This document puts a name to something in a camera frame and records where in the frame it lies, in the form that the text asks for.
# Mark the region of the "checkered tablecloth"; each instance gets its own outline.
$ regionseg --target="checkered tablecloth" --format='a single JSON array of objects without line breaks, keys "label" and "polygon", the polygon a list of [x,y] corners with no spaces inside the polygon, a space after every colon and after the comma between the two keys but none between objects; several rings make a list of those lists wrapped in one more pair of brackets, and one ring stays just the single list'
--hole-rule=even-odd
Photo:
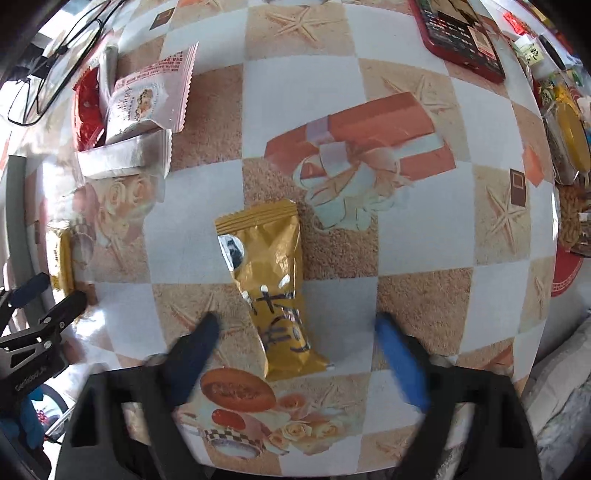
[{"label": "checkered tablecloth", "polygon": [[[73,220],[81,232],[76,280],[99,300],[72,331],[83,363],[62,376],[70,391],[80,387],[88,364],[128,367],[164,352],[213,304],[224,330],[210,368],[261,376],[256,331],[220,253],[214,220],[285,197],[301,210],[313,346],[335,369],[271,384],[276,409],[240,414],[247,436],[278,450],[244,460],[189,435],[199,461],[286,476],[395,465],[421,417],[402,400],[374,341],[377,309],[394,312],[431,352],[467,367],[500,365],[523,388],[548,314],[557,235],[553,175],[534,97],[493,29],[506,73],[501,85],[429,53],[406,0],[313,7],[133,0],[108,28],[119,44],[119,76],[197,41],[199,49],[165,182],[135,176],[77,189],[69,89],[19,147],[28,155],[36,269],[44,268],[44,222]],[[456,168],[404,187],[404,201],[374,213],[365,230],[322,231],[304,190],[264,158],[267,142],[400,92],[423,105]],[[526,205],[516,213],[509,169],[524,171],[528,145],[544,180],[527,181]],[[133,204],[133,215],[118,210],[122,202]],[[220,407],[207,402],[197,392],[183,407],[185,421],[211,429]],[[462,441],[463,427],[460,419],[450,445]]]}]

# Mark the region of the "starfish print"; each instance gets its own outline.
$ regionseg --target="starfish print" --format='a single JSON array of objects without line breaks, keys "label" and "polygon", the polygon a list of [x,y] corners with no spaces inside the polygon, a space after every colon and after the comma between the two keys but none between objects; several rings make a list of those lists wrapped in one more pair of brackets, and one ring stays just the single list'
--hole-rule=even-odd
[{"label": "starfish print", "polygon": [[117,260],[120,269],[124,272],[127,272],[127,265],[123,258],[123,254],[121,253],[121,245],[119,243],[119,239],[115,235],[113,236],[113,238],[111,238],[109,250],[111,251],[111,253],[113,253],[113,256],[115,257],[115,260]]},{"label": "starfish print", "polygon": [[402,458],[402,454],[400,451],[402,445],[390,445],[389,443],[385,442],[375,442],[375,446],[380,452],[385,453],[392,460],[400,461],[400,459]]},{"label": "starfish print", "polygon": [[[170,312],[172,312],[173,317],[176,321],[178,321],[189,332],[193,331],[193,329],[195,328],[196,321],[192,320],[191,319],[192,317],[190,315],[185,313],[181,308],[179,308],[176,305],[168,304],[167,307],[170,310]],[[212,358],[217,360],[218,363],[220,363],[222,365],[228,365],[228,359],[226,359],[226,357],[224,356],[224,354],[220,350],[220,347],[222,346],[223,341],[227,338],[230,338],[232,335],[235,335],[236,333],[246,332],[246,330],[248,328],[249,328],[248,325],[240,325],[238,327],[224,328],[223,330],[221,330],[220,335],[219,335],[219,339],[218,339],[218,343],[217,343],[219,345],[219,347],[213,351]]]},{"label": "starfish print", "polygon": [[[344,0],[344,1],[348,4],[354,4],[354,5],[363,5],[364,1],[367,2],[367,0]],[[377,0],[373,3],[377,3],[378,5],[390,4],[390,5],[396,6],[396,5],[405,5],[406,2],[404,0]]]},{"label": "starfish print", "polygon": [[517,207],[511,203],[511,186],[508,187],[505,197],[502,200],[499,199],[489,186],[486,187],[486,193],[496,216],[494,225],[488,230],[486,235],[491,236],[503,230],[511,251],[515,254],[515,237],[513,233],[515,221],[525,214],[527,210],[524,207]]},{"label": "starfish print", "polygon": [[425,79],[425,75],[421,75],[421,78],[418,81],[417,86],[415,87],[414,91],[413,90],[405,90],[403,88],[400,88],[398,85],[396,85],[389,78],[382,77],[382,80],[384,81],[386,88],[388,90],[391,90],[394,93],[411,92],[414,95],[414,97],[418,100],[418,102],[421,105],[423,105],[425,110],[427,110],[428,112],[440,113],[440,112],[444,112],[445,110],[449,110],[450,108],[453,107],[453,105],[450,105],[449,103],[442,102],[440,100],[427,97],[427,91],[426,91],[427,81]]},{"label": "starfish print", "polygon": [[202,0],[199,3],[201,3],[202,5],[209,5],[213,9],[218,10],[219,12],[223,12],[223,6],[220,3],[220,0]]},{"label": "starfish print", "polygon": [[535,294],[538,297],[538,304],[540,305],[540,318],[544,317],[544,305],[546,303],[546,287],[544,283],[536,277],[534,279]]},{"label": "starfish print", "polygon": [[289,32],[297,32],[302,35],[305,40],[312,43],[312,45],[321,46],[313,27],[319,27],[329,23],[337,23],[341,20],[318,20],[316,18],[308,18],[309,12],[310,7],[303,7],[299,14],[291,17],[277,12],[267,12],[265,15],[269,20],[277,21],[283,25],[277,33],[275,33],[276,37]]},{"label": "starfish print", "polygon": [[344,403],[342,400],[336,400],[334,398],[336,393],[337,386],[334,383],[331,383],[328,388],[326,388],[323,395],[318,400],[312,402],[313,407],[317,408],[318,410],[323,408],[336,408],[342,410],[344,408],[353,407],[359,404],[359,400],[347,403]]}]

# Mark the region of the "gift box print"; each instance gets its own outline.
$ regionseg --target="gift box print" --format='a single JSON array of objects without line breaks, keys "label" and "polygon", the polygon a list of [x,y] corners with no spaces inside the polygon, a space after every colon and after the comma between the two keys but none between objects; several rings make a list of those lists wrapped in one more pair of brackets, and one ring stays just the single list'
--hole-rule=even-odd
[{"label": "gift box print", "polygon": [[413,182],[455,168],[412,93],[320,118],[267,142],[265,158],[306,191],[317,228],[365,231]]}]

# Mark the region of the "yellow snack packet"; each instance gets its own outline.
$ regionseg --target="yellow snack packet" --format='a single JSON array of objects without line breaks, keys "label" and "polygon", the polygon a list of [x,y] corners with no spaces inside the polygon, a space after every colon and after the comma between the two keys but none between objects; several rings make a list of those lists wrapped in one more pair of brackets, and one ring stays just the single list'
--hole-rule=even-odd
[{"label": "yellow snack packet", "polygon": [[71,234],[68,222],[52,222],[47,226],[47,267],[54,292],[62,300],[74,291]]},{"label": "yellow snack packet", "polygon": [[326,370],[304,328],[303,265],[297,206],[266,203],[216,220],[217,239],[234,282],[250,306],[265,349],[265,378]]}]

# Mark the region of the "black cable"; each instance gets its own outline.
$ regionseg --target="black cable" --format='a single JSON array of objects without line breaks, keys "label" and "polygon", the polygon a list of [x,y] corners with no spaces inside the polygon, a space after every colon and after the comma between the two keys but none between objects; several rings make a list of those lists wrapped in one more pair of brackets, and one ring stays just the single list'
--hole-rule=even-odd
[{"label": "black cable", "polygon": [[49,443],[56,443],[58,445],[61,445],[61,442],[58,442],[57,440],[52,439],[51,437],[48,437],[47,435],[45,435],[44,442],[49,442]]},{"label": "black cable", "polygon": [[[53,93],[53,95],[50,97],[49,101],[47,102],[47,104],[44,106],[43,109],[40,109],[40,106],[39,106],[39,97],[40,97],[40,93],[41,93],[43,87],[45,86],[46,80],[47,80],[47,78],[49,77],[49,75],[51,73],[51,70],[50,70],[50,72],[47,74],[47,76],[45,78],[41,79],[41,82],[37,86],[37,91],[35,93],[35,96],[33,97],[33,100],[31,101],[31,105],[29,105],[29,94],[30,94],[30,90],[31,90],[31,79],[27,78],[26,80],[23,80],[22,86],[18,90],[17,94],[14,97],[14,100],[12,101],[12,103],[10,105],[10,108],[8,109],[7,119],[8,119],[8,121],[10,123],[13,123],[15,125],[19,125],[20,127],[31,127],[31,126],[35,125],[37,122],[39,122],[39,120],[41,120],[41,118],[49,110],[49,107],[53,104],[53,102],[55,101],[55,99],[59,96],[59,94],[61,94],[61,92],[63,91],[63,89],[66,87],[66,85],[68,84],[68,82],[70,81],[70,79],[72,78],[72,76],[74,75],[74,73],[80,68],[80,66],[82,65],[82,63],[86,59],[86,56],[95,47],[95,45],[97,44],[97,42],[99,41],[99,39],[102,36],[103,29],[104,29],[106,23],[110,20],[111,16],[121,7],[121,5],[123,5],[123,3],[126,2],[126,0],[119,0],[119,2],[117,3],[117,5],[115,5],[115,7],[113,8],[113,10],[111,10],[111,12],[109,12],[109,14],[106,16],[106,18],[104,20],[99,19],[99,16],[101,16],[103,14],[103,12],[107,9],[107,7],[111,4],[112,1],[113,0],[104,0],[103,2],[99,3],[98,5],[95,5],[92,9],[90,9],[82,17],[80,17],[76,21],[76,23],[74,24],[74,26],[70,29],[70,31],[67,33],[67,35],[64,37],[64,39],[60,42],[60,44],[58,45],[58,47],[55,49],[55,52],[50,57],[48,57],[47,59],[43,60],[43,62],[39,66],[35,66],[35,68],[41,68],[43,66],[46,66],[51,61],[51,66],[53,67],[53,65],[59,59],[59,57],[65,55],[70,50],[69,45],[71,45],[72,42],[74,42],[83,33],[85,33],[87,31],[87,29],[94,22],[96,22],[98,24],[98,29],[97,29],[96,33],[94,34],[94,36],[92,37],[90,43],[86,46],[86,48],[84,49],[84,52],[82,53],[82,55],[80,56],[80,58],[78,58],[77,62],[74,64],[74,66],[65,75],[64,79],[61,81],[61,83],[59,84],[58,88]],[[84,27],[82,27],[76,33],[76,35],[74,35],[71,39],[69,39],[70,34],[77,27],[78,23],[80,23],[80,21],[82,19],[87,18],[89,14],[95,12],[99,8],[100,8],[100,11],[94,16],[94,18],[92,20],[88,21],[84,25]],[[19,95],[20,95],[20,93],[21,93],[21,91],[22,91],[22,89],[23,89],[23,87],[25,85],[28,86],[27,87],[27,98],[25,100],[25,105],[24,105],[24,109],[23,109],[23,113],[22,113],[22,122],[18,122],[16,120],[13,120],[13,119],[10,118],[10,113],[12,111],[12,107],[14,106],[14,103],[15,103],[16,99],[19,97]],[[29,117],[30,113],[33,111],[33,106],[35,106],[35,111],[37,113],[37,118],[34,121],[27,122],[26,119]]]}]

